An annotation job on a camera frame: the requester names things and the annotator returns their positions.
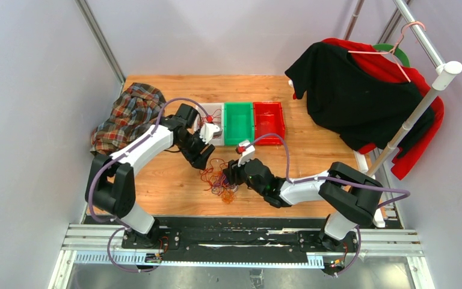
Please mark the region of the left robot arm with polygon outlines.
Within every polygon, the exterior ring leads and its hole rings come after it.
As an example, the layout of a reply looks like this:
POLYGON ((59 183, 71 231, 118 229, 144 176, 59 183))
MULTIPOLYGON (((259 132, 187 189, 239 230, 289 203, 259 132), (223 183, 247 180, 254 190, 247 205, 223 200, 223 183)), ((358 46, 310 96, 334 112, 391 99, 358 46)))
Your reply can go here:
POLYGON ((176 114, 160 114, 145 134, 131 144, 111 154, 97 154, 92 161, 85 200, 97 222, 96 208, 110 214, 115 221, 137 235, 146 249, 159 244, 159 220, 147 213, 136 200, 135 177, 158 154, 173 146, 179 148, 191 167, 204 170, 215 150, 211 140, 221 134, 221 128, 209 120, 191 132, 198 111, 181 104, 176 114))

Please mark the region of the green plastic bin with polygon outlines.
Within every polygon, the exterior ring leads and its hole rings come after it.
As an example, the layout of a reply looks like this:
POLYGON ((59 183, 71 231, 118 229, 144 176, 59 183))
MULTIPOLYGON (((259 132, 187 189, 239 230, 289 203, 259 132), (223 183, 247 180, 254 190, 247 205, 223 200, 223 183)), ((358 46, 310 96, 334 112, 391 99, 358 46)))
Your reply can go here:
POLYGON ((226 102, 223 119, 224 145, 236 146, 254 139, 254 113, 251 102, 226 102))

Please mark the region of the green hanger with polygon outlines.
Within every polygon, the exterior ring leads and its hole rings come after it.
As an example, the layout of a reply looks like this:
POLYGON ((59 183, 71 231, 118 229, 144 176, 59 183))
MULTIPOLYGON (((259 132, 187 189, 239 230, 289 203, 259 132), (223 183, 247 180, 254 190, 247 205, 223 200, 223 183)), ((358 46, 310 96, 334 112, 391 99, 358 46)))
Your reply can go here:
MULTIPOLYGON (((388 43, 378 43, 372 46, 378 52, 389 52, 394 48, 393 45, 388 43)), ((404 51, 400 48, 396 48, 393 52, 393 55, 401 62, 404 67, 411 67, 410 60, 404 51)))

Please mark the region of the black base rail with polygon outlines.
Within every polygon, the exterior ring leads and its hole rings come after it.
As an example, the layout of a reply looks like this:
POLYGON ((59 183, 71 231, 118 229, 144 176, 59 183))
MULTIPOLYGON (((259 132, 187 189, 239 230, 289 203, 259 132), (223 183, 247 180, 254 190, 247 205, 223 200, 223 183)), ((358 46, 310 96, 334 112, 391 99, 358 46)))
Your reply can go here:
POLYGON ((351 257, 355 232, 342 241, 321 241, 323 218, 160 216, 158 238, 143 242, 128 233, 124 249, 160 249, 166 261, 304 263, 308 253, 351 257))

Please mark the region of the white plastic bin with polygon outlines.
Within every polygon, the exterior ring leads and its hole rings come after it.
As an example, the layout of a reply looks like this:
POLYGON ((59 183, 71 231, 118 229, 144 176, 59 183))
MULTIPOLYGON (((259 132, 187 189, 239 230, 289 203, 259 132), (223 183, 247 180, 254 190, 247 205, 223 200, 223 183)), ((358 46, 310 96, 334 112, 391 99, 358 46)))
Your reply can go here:
MULTIPOLYGON (((220 133, 215 136, 210 144, 214 146, 224 146, 224 131, 223 131, 223 113, 224 113, 224 103, 223 102, 213 102, 213 103, 201 103, 200 104, 206 112, 210 115, 211 121, 213 124, 218 125, 220 128, 220 133)), ((204 123, 207 122, 206 115, 204 111, 196 106, 198 115, 194 122, 194 130, 198 130, 202 127, 204 123)))

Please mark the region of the plaid flannel shirt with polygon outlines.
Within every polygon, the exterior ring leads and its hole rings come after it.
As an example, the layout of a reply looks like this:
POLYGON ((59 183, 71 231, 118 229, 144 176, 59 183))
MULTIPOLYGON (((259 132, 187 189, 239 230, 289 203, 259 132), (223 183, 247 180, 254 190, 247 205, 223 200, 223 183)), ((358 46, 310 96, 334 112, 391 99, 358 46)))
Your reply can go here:
POLYGON ((92 155, 110 155, 143 135, 159 116, 166 100, 154 86, 135 82, 115 100, 109 117, 91 133, 92 155))

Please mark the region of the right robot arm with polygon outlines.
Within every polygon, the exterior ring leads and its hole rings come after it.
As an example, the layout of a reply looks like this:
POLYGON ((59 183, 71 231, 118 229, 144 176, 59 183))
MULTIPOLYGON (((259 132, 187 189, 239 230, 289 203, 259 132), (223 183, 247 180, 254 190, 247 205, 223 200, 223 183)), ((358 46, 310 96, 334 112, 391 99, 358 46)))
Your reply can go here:
POLYGON ((373 224, 383 193, 378 181, 341 162, 320 174, 288 180, 258 159, 245 164, 232 160, 223 174, 228 184, 245 184, 275 208, 326 201, 335 212, 327 216, 315 242, 327 251, 341 246, 353 229, 373 224))

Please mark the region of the red plastic bin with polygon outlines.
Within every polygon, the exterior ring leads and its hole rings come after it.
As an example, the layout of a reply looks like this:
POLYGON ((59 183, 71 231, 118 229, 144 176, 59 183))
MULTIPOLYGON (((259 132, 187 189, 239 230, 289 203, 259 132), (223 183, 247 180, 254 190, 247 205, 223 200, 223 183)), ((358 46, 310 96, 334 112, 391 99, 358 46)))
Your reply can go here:
POLYGON ((254 131, 257 139, 266 134, 285 137, 285 121, 280 102, 254 102, 254 131))

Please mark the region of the black shirt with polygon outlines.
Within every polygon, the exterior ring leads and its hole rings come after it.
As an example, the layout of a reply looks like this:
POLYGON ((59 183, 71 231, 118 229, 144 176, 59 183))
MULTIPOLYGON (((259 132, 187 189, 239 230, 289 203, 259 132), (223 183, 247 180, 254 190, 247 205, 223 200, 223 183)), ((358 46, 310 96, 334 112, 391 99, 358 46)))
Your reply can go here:
POLYGON ((305 99, 307 113, 319 126, 339 134, 351 149, 386 147, 429 91, 425 78, 365 43, 328 38, 310 45, 286 70, 294 98, 305 99))

